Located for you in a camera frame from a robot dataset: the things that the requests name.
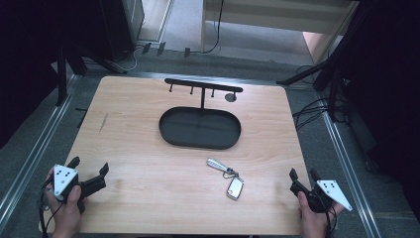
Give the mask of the black metal stand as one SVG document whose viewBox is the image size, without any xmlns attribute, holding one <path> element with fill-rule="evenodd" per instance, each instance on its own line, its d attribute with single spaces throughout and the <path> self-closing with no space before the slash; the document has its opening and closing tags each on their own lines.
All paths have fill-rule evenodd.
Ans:
<svg viewBox="0 0 420 238">
<path fill-rule="evenodd" d="M 313 88 L 316 91 L 321 91 L 327 86 L 330 86 L 326 112 L 333 121 L 337 120 L 335 117 L 336 99 L 339 80 L 343 78 L 343 64 L 345 57 L 350 53 L 351 46 L 355 43 L 358 30 L 368 15 L 368 10 L 364 9 L 364 1 L 365 0 L 356 0 L 357 6 L 353 9 L 351 15 L 349 16 L 350 22 L 348 23 L 346 33 L 329 57 L 318 64 L 311 66 L 309 69 L 297 73 L 289 79 L 278 80 L 276 82 L 278 85 L 290 85 L 309 75 L 319 72 L 313 82 Z"/>
<path fill-rule="evenodd" d="M 88 48 L 80 44 L 64 41 L 59 45 L 56 57 L 58 89 L 56 106 L 61 106 L 68 95 L 66 65 L 69 64 L 76 74 L 84 75 L 87 72 L 87 67 L 83 61 L 83 57 L 93 60 L 113 73 L 126 73 L 124 69 L 113 66 L 110 62 L 101 58 Z"/>
</svg>

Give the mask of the dark cabinet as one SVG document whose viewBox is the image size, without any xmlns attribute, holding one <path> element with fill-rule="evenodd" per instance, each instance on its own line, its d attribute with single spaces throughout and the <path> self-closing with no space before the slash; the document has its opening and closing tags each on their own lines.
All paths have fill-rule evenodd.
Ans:
<svg viewBox="0 0 420 238">
<path fill-rule="evenodd" d="M 105 23 L 105 59 L 121 60 L 135 50 L 144 23 L 142 0 L 100 0 Z"/>
</svg>

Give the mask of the aluminium floor rail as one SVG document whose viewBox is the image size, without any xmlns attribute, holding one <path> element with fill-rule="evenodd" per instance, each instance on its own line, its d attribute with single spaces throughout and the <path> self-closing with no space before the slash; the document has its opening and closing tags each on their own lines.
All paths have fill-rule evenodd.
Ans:
<svg viewBox="0 0 420 238">
<path fill-rule="evenodd" d="M 56 106 L 53 98 L 48 96 L 9 143 L 0 149 L 0 235 L 38 167 L 81 78 L 81 75 L 73 74 L 67 79 L 67 95 L 61 104 Z"/>
<path fill-rule="evenodd" d="M 349 185 L 349 189 L 354 200 L 354 210 L 358 212 L 367 238 L 382 238 L 381 232 L 378 228 L 370 205 L 368 204 L 367 197 L 361 187 L 360 180 L 354 170 L 337 125 L 332 121 L 327 112 L 324 113 L 323 119 L 338 156 L 342 171 Z"/>
</svg>

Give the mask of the person's left hand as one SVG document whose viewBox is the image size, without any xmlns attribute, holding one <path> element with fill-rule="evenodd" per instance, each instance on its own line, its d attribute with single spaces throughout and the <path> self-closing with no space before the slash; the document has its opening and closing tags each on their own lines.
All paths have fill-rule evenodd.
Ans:
<svg viewBox="0 0 420 238">
<path fill-rule="evenodd" d="M 62 204 L 52 195 L 53 184 L 49 182 L 45 189 L 48 205 L 54 220 L 52 238 L 74 238 L 81 227 L 81 214 L 77 203 L 81 196 L 81 187 L 75 185 L 67 198 L 67 203 Z"/>
</svg>

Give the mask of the silver keychain with fob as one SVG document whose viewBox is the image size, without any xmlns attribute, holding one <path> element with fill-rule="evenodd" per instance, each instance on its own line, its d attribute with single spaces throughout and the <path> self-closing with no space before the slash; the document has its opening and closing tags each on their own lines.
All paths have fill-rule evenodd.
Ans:
<svg viewBox="0 0 420 238">
<path fill-rule="evenodd" d="M 209 158 L 207 160 L 207 165 L 213 169 L 221 171 L 223 173 L 224 179 L 230 179 L 230 185 L 227 188 L 226 194 L 229 198 L 237 200 L 243 190 L 244 181 L 240 178 L 240 175 L 234 171 L 232 168 L 229 168 L 219 162 L 216 159 Z"/>
</svg>

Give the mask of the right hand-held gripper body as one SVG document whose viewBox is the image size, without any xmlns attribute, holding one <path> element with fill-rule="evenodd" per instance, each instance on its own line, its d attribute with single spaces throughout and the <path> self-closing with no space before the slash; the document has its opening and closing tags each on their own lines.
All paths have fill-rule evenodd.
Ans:
<svg viewBox="0 0 420 238">
<path fill-rule="evenodd" d="M 290 190 L 296 197 L 303 193 L 306 198 L 305 204 L 315 213 L 330 211 L 334 203 L 342 205 L 349 211 L 353 210 L 353 207 L 335 180 L 319 179 L 316 181 L 315 186 L 309 190 L 297 178 L 294 178 Z"/>
</svg>

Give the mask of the person's right hand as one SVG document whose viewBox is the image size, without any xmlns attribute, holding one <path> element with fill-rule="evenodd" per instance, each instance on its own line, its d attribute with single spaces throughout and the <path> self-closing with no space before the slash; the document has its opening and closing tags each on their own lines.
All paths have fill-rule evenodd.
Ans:
<svg viewBox="0 0 420 238">
<path fill-rule="evenodd" d="M 297 196 L 299 202 L 300 234 L 302 238 L 325 238 L 328 231 L 326 214 L 315 213 L 310 209 L 307 197 L 300 191 Z"/>
</svg>

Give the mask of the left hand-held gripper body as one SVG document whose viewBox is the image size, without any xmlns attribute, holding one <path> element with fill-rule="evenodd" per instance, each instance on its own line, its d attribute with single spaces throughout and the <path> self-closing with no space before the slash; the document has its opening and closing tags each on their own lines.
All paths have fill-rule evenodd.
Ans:
<svg viewBox="0 0 420 238">
<path fill-rule="evenodd" d="M 83 213 L 85 206 L 83 199 L 99 191 L 106 186 L 105 177 L 100 174 L 86 181 L 78 180 L 78 171 L 69 167 L 55 165 L 53 170 L 53 195 L 62 202 L 67 203 L 68 196 L 75 185 L 81 187 L 81 195 L 77 201 L 80 213 Z"/>
</svg>

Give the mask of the black key rack with tray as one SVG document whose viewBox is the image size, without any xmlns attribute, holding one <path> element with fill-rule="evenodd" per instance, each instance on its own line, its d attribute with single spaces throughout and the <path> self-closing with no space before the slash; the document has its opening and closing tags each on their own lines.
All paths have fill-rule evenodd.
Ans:
<svg viewBox="0 0 420 238">
<path fill-rule="evenodd" d="M 176 106 L 166 110 L 159 118 L 158 127 L 161 137 L 174 146 L 226 150 L 233 147 L 242 134 L 240 120 L 231 112 L 205 107 L 206 90 L 211 96 L 216 90 L 227 91 L 225 99 L 237 100 L 237 93 L 243 88 L 215 83 L 166 78 L 169 92 L 175 85 L 188 86 L 190 93 L 201 89 L 200 106 Z"/>
</svg>

